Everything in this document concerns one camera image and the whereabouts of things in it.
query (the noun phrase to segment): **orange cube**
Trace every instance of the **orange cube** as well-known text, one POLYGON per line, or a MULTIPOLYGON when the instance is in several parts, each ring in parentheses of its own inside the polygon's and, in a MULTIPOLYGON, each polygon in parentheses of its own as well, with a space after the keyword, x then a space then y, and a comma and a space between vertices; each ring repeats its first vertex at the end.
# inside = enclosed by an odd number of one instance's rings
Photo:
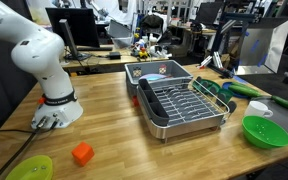
POLYGON ((72 155, 79 165, 85 166, 85 164, 94 156, 94 151, 91 146, 85 142, 81 142, 75 149, 73 149, 72 155))

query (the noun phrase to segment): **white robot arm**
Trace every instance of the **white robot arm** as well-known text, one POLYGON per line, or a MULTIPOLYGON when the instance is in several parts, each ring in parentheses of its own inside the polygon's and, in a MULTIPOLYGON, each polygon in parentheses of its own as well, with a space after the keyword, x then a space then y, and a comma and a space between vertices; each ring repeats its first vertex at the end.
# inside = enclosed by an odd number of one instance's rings
POLYGON ((35 112, 33 128, 44 117, 48 119, 45 128, 54 121, 64 128, 82 115, 69 76, 59 64, 64 42, 58 35, 0 2, 0 39, 16 44, 11 53, 14 63, 33 74, 43 89, 45 102, 35 112))

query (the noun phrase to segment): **dish rack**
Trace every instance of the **dish rack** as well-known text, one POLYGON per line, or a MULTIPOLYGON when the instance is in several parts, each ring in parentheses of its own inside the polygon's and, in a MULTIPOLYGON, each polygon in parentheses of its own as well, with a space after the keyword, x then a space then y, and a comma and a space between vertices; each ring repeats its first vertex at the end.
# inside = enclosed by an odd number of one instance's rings
POLYGON ((229 107, 198 81, 195 84, 201 88, 190 89, 184 80, 139 81, 138 101, 154 137, 166 142, 169 137, 221 125, 229 107))

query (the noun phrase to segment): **floor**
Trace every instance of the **floor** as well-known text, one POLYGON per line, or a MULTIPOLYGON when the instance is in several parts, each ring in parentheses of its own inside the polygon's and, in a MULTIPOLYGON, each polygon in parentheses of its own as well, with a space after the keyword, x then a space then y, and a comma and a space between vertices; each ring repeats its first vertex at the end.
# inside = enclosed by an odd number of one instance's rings
MULTIPOLYGON (((174 58, 181 65, 196 64, 200 62, 197 57, 174 58)), ((288 100, 288 84, 282 83, 284 72, 288 68, 288 56, 282 56, 277 74, 273 75, 244 75, 240 78, 261 88, 262 90, 288 100)), ((234 180, 288 180, 288 160, 271 167, 244 175, 234 180)))

